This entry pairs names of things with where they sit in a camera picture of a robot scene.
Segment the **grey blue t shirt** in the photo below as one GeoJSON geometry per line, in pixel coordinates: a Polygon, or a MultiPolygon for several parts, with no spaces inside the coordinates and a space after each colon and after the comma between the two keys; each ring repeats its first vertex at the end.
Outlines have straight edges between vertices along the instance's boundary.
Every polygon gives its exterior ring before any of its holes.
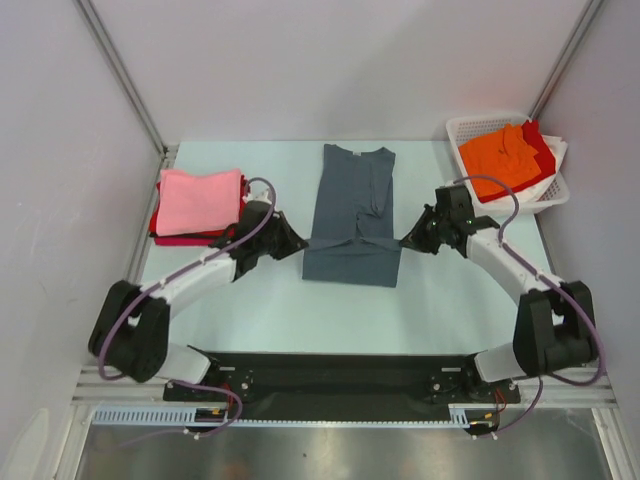
{"type": "Polygon", "coordinates": [[[326,144],[302,278],[394,288],[401,246],[394,234],[396,155],[326,144]]]}

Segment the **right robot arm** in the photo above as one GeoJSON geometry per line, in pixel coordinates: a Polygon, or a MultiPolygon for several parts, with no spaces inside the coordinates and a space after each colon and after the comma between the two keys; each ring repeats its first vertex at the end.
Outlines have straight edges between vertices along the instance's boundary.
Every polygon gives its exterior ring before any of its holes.
{"type": "Polygon", "coordinates": [[[598,367],[590,384],[605,370],[604,348],[595,325],[590,289],[566,282],[526,260],[505,237],[505,224],[479,216],[463,183],[440,187],[436,202],[425,205],[419,220],[401,240],[403,248],[435,255],[446,245],[483,269],[514,301],[513,339],[469,357],[461,376],[463,393],[484,401],[498,382],[550,376],[592,361],[598,367]]]}

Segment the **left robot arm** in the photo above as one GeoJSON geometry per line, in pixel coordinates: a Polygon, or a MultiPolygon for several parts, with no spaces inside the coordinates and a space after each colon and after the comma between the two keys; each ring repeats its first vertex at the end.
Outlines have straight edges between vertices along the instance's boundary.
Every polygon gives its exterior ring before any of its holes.
{"type": "Polygon", "coordinates": [[[162,378],[185,383],[199,399],[214,397],[221,376],[211,369],[213,360],[171,342],[172,320],[205,294],[239,280],[261,257],[282,260],[307,247],[270,201],[251,200],[237,223],[177,271],[146,286],[114,283],[88,342],[100,377],[137,383],[162,378]]]}

